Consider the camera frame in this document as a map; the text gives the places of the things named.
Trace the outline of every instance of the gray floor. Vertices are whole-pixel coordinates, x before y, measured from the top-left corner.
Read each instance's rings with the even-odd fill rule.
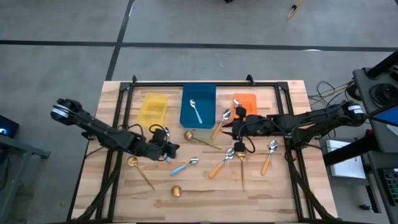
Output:
[[[115,42],[127,2],[1,1],[0,40]],[[124,41],[398,47],[394,0],[308,0],[287,21],[293,3],[136,0]],[[24,191],[34,198],[17,204],[14,217],[29,223],[65,220],[87,142],[79,128],[63,126],[49,113],[57,98],[71,98],[95,114],[112,53],[113,47],[0,45],[0,114],[21,124],[18,139],[52,151],[48,161],[32,162]],[[308,94],[315,94],[321,80],[346,83],[352,70],[389,54],[123,47],[113,80],[130,80],[133,74],[140,80],[242,80],[251,74],[257,80],[305,80]],[[366,128],[339,128],[337,136],[361,137]],[[363,186],[352,189],[333,179],[331,185],[340,218],[388,222],[385,213],[357,208],[369,203]]]

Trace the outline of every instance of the table frame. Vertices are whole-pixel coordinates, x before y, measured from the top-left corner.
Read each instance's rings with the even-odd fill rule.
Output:
[[[283,91],[285,93],[285,100],[287,104],[287,112],[288,114],[294,115],[293,111],[293,105],[292,105],[292,100],[290,98],[290,91],[289,91],[289,84],[287,82],[255,82],[252,78],[251,75],[248,75],[246,78],[246,81],[243,82],[229,82],[229,81],[214,81],[214,82],[205,82],[205,83],[211,83],[215,84],[216,86],[268,86],[272,87],[275,90],[275,97],[276,97],[276,102],[278,106],[278,111],[279,114],[284,114],[284,107],[282,104],[282,97],[280,94],[280,91]],[[118,100],[116,103],[116,109],[115,109],[115,114],[114,114],[114,119],[113,119],[113,128],[120,127],[118,125],[119,121],[119,115],[121,111],[121,105],[122,105],[122,100],[123,100],[123,94],[125,91],[127,91],[127,101],[126,101],[126,109],[124,112],[124,118],[123,118],[123,123],[122,123],[122,128],[127,128],[128,127],[128,121],[129,121],[129,114],[130,114],[130,109],[131,109],[131,103],[132,103],[132,93],[135,87],[154,87],[154,86],[161,86],[161,87],[171,87],[171,86],[183,86],[184,82],[138,82],[137,78],[133,76],[132,82],[121,82],[120,87],[119,87],[119,95],[118,95]],[[308,208],[308,215],[309,218],[304,218],[303,216],[303,210],[302,210],[302,205],[300,201],[300,193],[299,193],[299,188],[297,186],[298,182],[294,178],[294,174],[292,173],[292,170],[295,169],[293,159],[292,159],[292,149],[289,146],[289,136],[284,136],[284,141],[285,141],[285,149],[287,153],[287,160],[288,160],[288,166],[289,166],[289,172],[290,172],[290,179],[291,179],[291,184],[292,184],[292,192],[293,192],[293,197],[295,201],[295,208],[297,212],[297,219],[298,222],[302,223],[353,223],[353,222],[344,222],[340,220],[320,220],[315,218],[315,211],[314,211],[314,206],[312,205],[310,198],[313,195],[306,195],[306,203],[307,203],[307,208]],[[99,194],[95,197],[93,203],[88,207],[88,209],[84,212],[82,216],[80,216],[77,219],[71,219],[72,217],[72,211],[73,207],[75,204],[76,200],[76,195],[78,192],[78,187],[80,183],[80,178],[81,178],[81,173],[83,171],[83,166],[84,166],[84,160],[80,169],[80,174],[79,174],[79,179],[75,187],[75,193],[71,202],[69,214],[67,217],[67,223],[112,223],[113,222],[113,215],[114,215],[114,208],[116,204],[116,196],[118,192],[118,183],[119,183],[119,175],[121,171],[121,163],[122,163],[122,158],[123,158],[123,152],[118,151],[117,153],[117,158],[116,158],[116,163],[114,165],[114,169],[111,172],[111,162],[112,162],[112,156],[113,156],[113,150],[108,150],[108,153],[106,155],[106,161],[105,161],[105,166],[104,166],[104,172],[103,172],[103,179],[101,183],[101,188]],[[308,177],[307,177],[307,172],[305,170],[305,164],[304,164],[304,158],[301,150],[296,150],[297,152],[297,160],[298,160],[298,166],[300,168],[300,176],[301,179],[299,184],[301,188],[306,187],[307,190],[309,190],[308,186]],[[110,195],[110,200],[109,200],[109,208],[108,208],[108,215],[106,218],[103,218],[103,205],[104,205],[104,196],[106,192],[109,190],[109,188],[112,185],[111,189],[111,195]],[[90,219],[91,216],[93,215],[94,211],[96,210],[95,214],[95,219]]]

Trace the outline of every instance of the orange container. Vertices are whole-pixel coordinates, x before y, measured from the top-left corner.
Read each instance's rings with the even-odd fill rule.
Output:
[[[257,98],[255,94],[244,94],[244,93],[235,93],[233,95],[233,99],[239,100],[241,102],[243,108],[246,109],[246,115],[257,114]],[[232,113],[233,118],[238,118],[235,112],[235,104],[232,101]]]

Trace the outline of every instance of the wooden table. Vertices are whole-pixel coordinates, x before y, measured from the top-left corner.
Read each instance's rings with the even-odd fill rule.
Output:
[[[310,111],[310,105],[301,80],[288,81],[294,113]],[[111,125],[113,122],[120,82],[105,82],[98,104],[96,117]],[[129,154],[124,153],[122,171],[119,180],[118,196],[114,211],[114,222],[279,222],[297,221],[292,185],[290,183],[287,162],[284,159],[284,141],[279,137],[253,138],[257,146],[254,154],[248,154],[244,160],[246,191],[242,191],[240,160],[228,161],[217,175],[210,179],[208,174],[224,159],[226,150],[234,141],[230,136],[220,133],[213,141],[223,150],[197,142],[188,142],[183,138],[186,130],[179,123],[182,99],[182,87],[142,87],[134,88],[129,124],[135,124],[142,101],[146,93],[165,94],[169,98],[169,107],[164,126],[170,129],[174,142],[180,144],[179,154],[171,164],[155,162],[139,157],[139,166],[155,187],[153,191],[135,167],[127,165]],[[278,114],[275,91],[269,87],[218,87],[216,117],[219,121],[226,108],[231,107],[234,93],[255,93],[258,113]],[[210,141],[212,130],[194,130],[196,137]],[[144,128],[147,138],[151,135]],[[274,153],[267,174],[260,174],[261,167],[269,153],[267,145],[274,139],[279,148]],[[98,142],[91,142],[88,153],[99,148]],[[322,153],[316,148],[303,150],[310,188],[321,204],[333,216],[337,216],[331,194],[328,176],[323,163]],[[199,163],[186,168],[171,177],[171,170],[198,157]],[[106,150],[92,154],[85,161],[72,218],[83,213],[100,190]],[[170,189],[179,185],[185,190],[214,189],[214,192],[189,193],[173,197]],[[304,214],[308,214],[305,196],[300,189],[300,198]],[[109,197],[104,204],[104,213],[108,211]]]

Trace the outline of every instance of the black line on floor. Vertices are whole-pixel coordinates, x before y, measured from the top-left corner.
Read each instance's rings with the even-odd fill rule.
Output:
[[[339,52],[395,52],[398,47],[332,47],[300,45],[253,45],[253,44],[175,44],[124,42],[122,47],[166,48],[166,49],[243,49],[243,50],[319,50]]]
[[[0,40],[0,45],[114,47],[114,46],[116,46],[116,42]]]
[[[124,13],[123,17],[123,22],[122,26],[120,27],[119,35],[118,35],[118,40],[116,42],[116,46],[113,50],[113,54],[111,57],[111,62],[109,63],[108,71],[106,72],[106,77],[105,81],[111,81],[114,69],[116,67],[116,62],[118,61],[119,53],[120,53],[120,48],[122,46],[124,34],[126,33],[127,29],[127,24],[130,19],[130,13],[132,11],[132,4],[134,3],[134,0],[129,0],[129,3],[127,4],[126,12]]]

